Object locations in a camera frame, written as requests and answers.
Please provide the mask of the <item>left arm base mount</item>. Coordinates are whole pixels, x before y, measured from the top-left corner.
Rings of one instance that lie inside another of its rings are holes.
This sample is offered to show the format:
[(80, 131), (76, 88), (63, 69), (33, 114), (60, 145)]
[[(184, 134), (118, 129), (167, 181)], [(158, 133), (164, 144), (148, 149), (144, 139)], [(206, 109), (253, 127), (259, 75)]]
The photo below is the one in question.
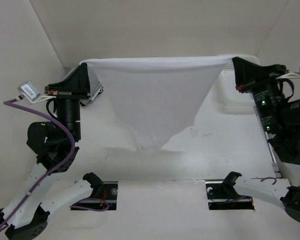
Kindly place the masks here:
[(76, 202), (70, 207), (71, 211), (116, 211), (118, 188), (117, 181), (103, 181), (93, 172), (83, 176), (83, 180), (88, 181), (92, 187), (89, 197)]

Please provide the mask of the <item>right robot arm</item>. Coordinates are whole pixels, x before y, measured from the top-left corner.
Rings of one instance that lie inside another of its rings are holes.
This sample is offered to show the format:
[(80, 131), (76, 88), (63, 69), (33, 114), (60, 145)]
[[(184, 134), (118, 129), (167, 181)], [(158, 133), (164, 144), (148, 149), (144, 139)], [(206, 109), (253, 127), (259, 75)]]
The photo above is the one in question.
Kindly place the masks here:
[(300, 68), (290, 72), (285, 65), (261, 66), (238, 56), (232, 58), (232, 63), (236, 90), (252, 94), (264, 132), (273, 135), (267, 142), (297, 185), (265, 185), (231, 172), (221, 190), (228, 198), (243, 195), (268, 202), (300, 223), (300, 99), (292, 101), (283, 93), (285, 83), (292, 91), (295, 89), (292, 79), (300, 78)]

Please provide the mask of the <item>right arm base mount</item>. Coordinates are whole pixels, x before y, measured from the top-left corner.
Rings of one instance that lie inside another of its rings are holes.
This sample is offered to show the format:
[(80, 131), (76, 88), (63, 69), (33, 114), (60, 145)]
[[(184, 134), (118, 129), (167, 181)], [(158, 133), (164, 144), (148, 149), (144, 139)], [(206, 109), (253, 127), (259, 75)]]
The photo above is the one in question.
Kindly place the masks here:
[(211, 211), (254, 210), (252, 197), (239, 195), (234, 185), (242, 175), (230, 172), (223, 180), (206, 181), (208, 209)]

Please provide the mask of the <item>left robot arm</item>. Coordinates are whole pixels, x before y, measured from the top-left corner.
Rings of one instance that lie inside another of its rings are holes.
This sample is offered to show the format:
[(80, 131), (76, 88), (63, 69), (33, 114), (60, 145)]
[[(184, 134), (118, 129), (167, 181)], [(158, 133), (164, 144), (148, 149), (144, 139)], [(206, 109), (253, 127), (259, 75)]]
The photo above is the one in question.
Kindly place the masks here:
[(0, 232), (5, 231), (10, 240), (32, 240), (51, 213), (43, 208), (43, 198), (80, 149), (76, 145), (81, 140), (80, 106), (91, 92), (88, 65), (81, 63), (60, 82), (48, 84), (44, 94), (30, 82), (18, 91), (19, 96), (4, 105), (46, 120), (28, 127), (26, 144), (36, 154), (36, 162), (21, 191), (0, 209)]

